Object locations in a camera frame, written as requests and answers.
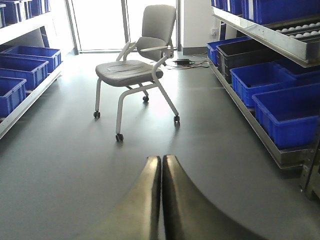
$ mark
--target gray office chair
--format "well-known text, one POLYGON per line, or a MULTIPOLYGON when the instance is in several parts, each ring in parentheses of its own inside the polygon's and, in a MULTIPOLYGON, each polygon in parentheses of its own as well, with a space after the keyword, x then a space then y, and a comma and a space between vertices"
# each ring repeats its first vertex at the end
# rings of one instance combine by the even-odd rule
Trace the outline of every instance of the gray office chair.
POLYGON ((166 60, 173 58, 174 50, 171 40, 172 31, 176 20, 176 9, 169 5, 150 5, 143 13, 142 36, 137 42, 127 42, 121 50, 115 62, 103 63, 95 68, 98 75, 96 83, 95 112, 93 116, 100 118, 100 89, 101 81, 114 87, 127 87, 129 90, 123 92, 118 101, 116 118, 116 141, 123 141, 124 136, 120 133, 122 108, 125 96, 137 92, 144 92, 143 101, 149 100, 148 89, 158 87, 165 100, 171 107, 175 117, 174 124, 180 124, 179 113, 170 100, 159 79, 163 72, 160 65, 166 65, 166 60), (139 60, 127 60, 127 56, 134 49, 147 59, 156 61, 155 65, 150 65, 139 60))

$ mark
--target chair leg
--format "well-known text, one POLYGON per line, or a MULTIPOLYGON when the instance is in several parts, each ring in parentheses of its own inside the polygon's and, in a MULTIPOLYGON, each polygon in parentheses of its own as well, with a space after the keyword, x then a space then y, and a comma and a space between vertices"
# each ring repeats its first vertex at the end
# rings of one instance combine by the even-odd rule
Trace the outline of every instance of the chair leg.
POLYGON ((134 94, 137 92, 144 92, 147 89, 152 89, 155 87, 157 87, 156 84, 150 84, 150 85, 142 86, 139 88, 127 90, 120 95, 119 101, 118 101, 118 112, 116 115, 116 128, 115 128, 115 134, 116 134, 115 139, 117 142, 124 140, 124 136, 120 133, 120 131, 121 131, 122 109, 123 109, 123 105, 124 105, 125 96, 130 95, 130 94, 134 94))
POLYGON ((123 92, 120 97, 119 97, 119 101, 118 101, 118 112, 116 115, 116 128, 115 128, 115 134, 118 135, 120 134, 120 130, 121 130, 121 120, 122 120, 122 109, 123 109, 123 105, 124 105, 124 98, 125 96, 128 95, 129 91, 125 91, 123 92))
POLYGON ((100 90, 101 90, 101 79, 99 78, 96 82, 96 92, 95 92, 95 112, 93 113, 93 116, 98 119, 100 118, 100 90))
POLYGON ((143 90, 144 93, 144 97, 142 98, 144 102, 148 102, 149 101, 149 93, 147 92, 147 90, 143 90))
POLYGON ((162 93, 162 95, 164 96, 166 102, 169 104, 170 108, 172 109, 173 113, 175 114, 175 119, 178 119, 179 117, 179 112, 176 109, 175 105, 172 103, 171 99, 169 98, 167 92, 165 91, 164 87, 161 85, 161 83, 159 81, 156 81, 156 84, 158 86, 158 88, 160 89, 160 92, 162 93))

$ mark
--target power strip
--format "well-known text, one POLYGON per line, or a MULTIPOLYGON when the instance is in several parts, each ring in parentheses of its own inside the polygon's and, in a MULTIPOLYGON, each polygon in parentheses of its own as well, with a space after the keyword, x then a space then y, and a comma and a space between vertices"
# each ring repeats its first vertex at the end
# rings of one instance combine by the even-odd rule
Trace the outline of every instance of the power strip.
POLYGON ((190 65, 191 64, 191 61, 188 58, 177 59, 177 60, 174 60, 173 62, 178 65, 190 65))

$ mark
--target white wall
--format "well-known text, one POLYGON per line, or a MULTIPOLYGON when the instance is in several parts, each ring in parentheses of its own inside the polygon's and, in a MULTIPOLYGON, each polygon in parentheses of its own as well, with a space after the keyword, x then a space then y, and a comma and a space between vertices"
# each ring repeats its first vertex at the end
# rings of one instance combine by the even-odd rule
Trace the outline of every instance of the white wall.
POLYGON ((214 17, 210 0, 181 0, 181 45, 206 47, 213 42, 214 17))

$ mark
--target glass door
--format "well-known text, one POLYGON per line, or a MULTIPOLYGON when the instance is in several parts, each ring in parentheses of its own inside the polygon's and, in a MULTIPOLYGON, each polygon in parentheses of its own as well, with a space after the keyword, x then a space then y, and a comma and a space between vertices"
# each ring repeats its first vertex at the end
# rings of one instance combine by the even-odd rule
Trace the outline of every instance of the glass door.
POLYGON ((125 43, 120 0, 72 0, 80 51, 118 50, 125 43))
MULTIPOLYGON (((176 0, 67 0, 74 40, 79 52, 119 51, 126 42, 141 36, 146 6, 166 4, 176 7, 176 0)), ((176 28, 172 42, 176 46, 176 28)))
MULTIPOLYGON (((176 0, 126 0, 127 2, 127 15, 129 22, 129 36, 130 41, 134 42, 139 39, 142 31, 142 19, 144 15, 144 10, 148 5, 164 4, 170 5, 177 8, 176 0)), ((176 25, 172 32, 172 43, 173 46, 177 46, 177 34, 176 34, 176 25)))

